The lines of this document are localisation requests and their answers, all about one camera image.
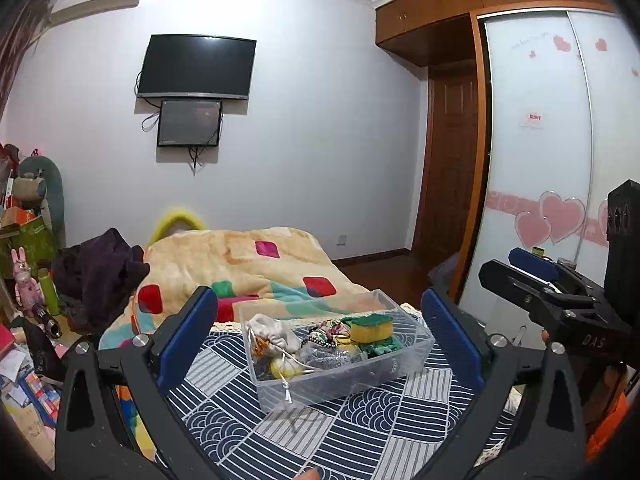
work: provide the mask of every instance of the silver bolt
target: silver bolt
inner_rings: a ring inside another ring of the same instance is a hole
[[[507,338],[505,338],[505,336],[503,336],[502,334],[493,334],[489,338],[489,341],[493,346],[497,346],[498,348],[507,346]]]
[[[138,334],[137,336],[134,336],[131,341],[133,343],[133,346],[146,346],[146,344],[149,342],[149,336],[147,334]]]
[[[76,345],[76,354],[86,354],[89,351],[89,343],[82,341]]]
[[[554,341],[553,343],[551,343],[551,351],[554,354],[562,355],[565,352],[564,345],[562,343]]]

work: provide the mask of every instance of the green bag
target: green bag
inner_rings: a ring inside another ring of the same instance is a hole
[[[8,225],[0,229],[0,274],[3,278],[12,278],[14,263],[11,249],[24,247],[31,275],[38,277],[38,260],[52,260],[58,250],[57,238],[48,231],[42,216],[38,216],[23,225]]]

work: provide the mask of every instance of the wooden floor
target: wooden floor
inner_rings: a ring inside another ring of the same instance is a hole
[[[425,268],[412,254],[385,260],[352,264],[340,270],[353,282],[369,290],[379,288],[397,304],[420,308],[422,293],[431,286]]]

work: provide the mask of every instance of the green bottle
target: green bottle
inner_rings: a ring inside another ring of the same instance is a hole
[[[38,269],[38,282],[42,289],[44,302],[47,304],[47,310],[52,316],[57,316],[60,314],[60,309],[58,307],[58,295],[56,294],[56,289],[51,281],[49,269],[46,269],[45,267]]]

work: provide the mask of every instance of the beige blanket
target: beige blanket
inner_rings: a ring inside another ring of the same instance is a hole
[[[313,235],[273,227],[248,231],[187,231],[159,240],[145,253],[149,275],[124,313],[105,331],[100,348],[116,348],[137,333],[151,333],[178,312],[199,285],[218,295],[219,318],[238,321],[236,307],[247,301],[287,304],[313,298],[365,292],[331,263]],[[162,312],[144,312],[138,293],[157,285]],[[322,309],[322,302],[316,305]]]

